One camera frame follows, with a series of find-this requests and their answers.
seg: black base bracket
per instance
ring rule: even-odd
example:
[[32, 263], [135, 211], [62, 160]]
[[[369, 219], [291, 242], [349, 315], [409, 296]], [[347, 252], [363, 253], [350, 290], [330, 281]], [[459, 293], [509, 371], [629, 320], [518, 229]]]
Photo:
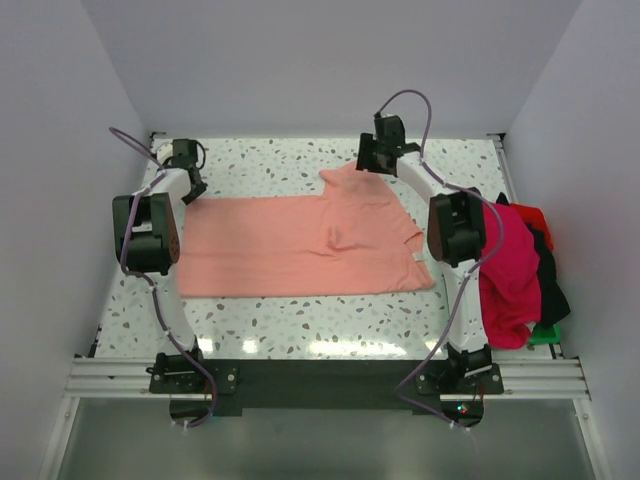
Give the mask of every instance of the black base bracket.
[[[418, 361], [206, 359], [200, 363], [216, 382], [216, 416], [240, 416], [245, 408], [425, 413], [400, 399], [395, 392], [397, 385], [418, 366]], [[481, 375], [463, 378], [453, 386], [441, 382], [445, 378], [444, 372], [450, 368], [448, 360], [429, 362], [424, 374], [418, 375], [415, 385], [408, 386], [403, 395], [442, 411], [442, 394], [473, 395], [480, 385], [485, 394], [504, 392], [498, 365]], [[174, 373], [162, 375], [155, 367], [149, 369], [149, 373], [152, 373], [151, 393], [210, 393], [204, 377], [186, 361], [183, 368], [177, 368]], [[207, 405], [204, 397], [202, 400], [172, 400], [170, 410], [176, 419], [197, 416], [206, 411]]]

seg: glass panel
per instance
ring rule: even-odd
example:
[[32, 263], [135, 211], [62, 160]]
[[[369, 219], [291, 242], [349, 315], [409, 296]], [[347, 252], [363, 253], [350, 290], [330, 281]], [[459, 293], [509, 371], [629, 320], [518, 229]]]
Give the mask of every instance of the glass panel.
[[167, 400], [86, 400], [60, 478], [594, 478], [571, 401], [487, 401], [472, 433], [479, 456], [469, 435], [409, 412], [246, 410], [184, 434]]

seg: red cloth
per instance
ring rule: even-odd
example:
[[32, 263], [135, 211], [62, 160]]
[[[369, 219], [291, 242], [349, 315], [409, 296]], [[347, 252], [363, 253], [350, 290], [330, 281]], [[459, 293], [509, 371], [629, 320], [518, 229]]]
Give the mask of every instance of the red cloth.
[[[504, 224], [502, 248], [480, 268], [480, 304], [489, 345], [498, 348], [521, 348], [531, 332], [525, 325], [540, 321], [541, 294], [537, 270], [539, 257], [533, 235], [515, 210], [494, 205]], [[498, 239], [498, 222], [486, 206], [484, 222], [489, 253]]]
[[547, 221], [544, 219], [544, 214], [542, 210], [535, 207], [527, 207], [525, 205], [518, 205], [517, 203], [512, 203], [511, 207], [518, 212], [524, 223], [531, 225], [536, 230], [540, 230], [544, 233], [544, 243], [547, 244], [549, 250], [553, 251], [553, 242], [551, 241], [551, 232], [549, 231], [549, 227], [547, 227]]

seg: terrazzo table surface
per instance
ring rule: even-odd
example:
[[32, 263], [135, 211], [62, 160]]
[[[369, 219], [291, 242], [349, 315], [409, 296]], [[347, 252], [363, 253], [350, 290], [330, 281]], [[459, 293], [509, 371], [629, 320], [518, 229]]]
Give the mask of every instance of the terrazzo table surface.
[[[345, 138], [199, 139], [207, 149], [205, 197], [321, 194], [322, 169], [354, 161], [358, 140]], [[156, 139], [154, 147], [167, 141]], [[427, 158], [451, 181], [495, 200], [506, 191], [491, 140], [430, 140]], [[148, 167], [144, 182], [153, 178]], [[425, 232], [427, 205], [402, 181], [385, 177]], [[176, 209], [180, 232], [185, 208]], [[442, 333], [449, 311], [444, 279], [428, 255], [436, 285], [428, 291], [342, 297], [184, 299], [205, 357], [261, 359], [422, 359]], [[154, 358], [155, 318], [144, 282], [116, 269], [102, 313], [95, 356]]]

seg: gray wall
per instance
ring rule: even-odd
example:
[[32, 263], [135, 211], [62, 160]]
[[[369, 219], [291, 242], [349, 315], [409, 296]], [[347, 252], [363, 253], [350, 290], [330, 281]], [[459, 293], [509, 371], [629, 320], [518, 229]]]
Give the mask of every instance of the gray wall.
[[83, 2], [151, 129], [353, 135], [414, 87], [460, 137], [507, 130], [580, 0]]
[[35, 478], [114, 268], [110, 201], [143, 135], [77, 0], [0, 2], [0, 471]]
[[616, 479], [638, 478], [640, 3], [584, 0], [507, 135], [520, 200], [540, 205], [573, 307]]

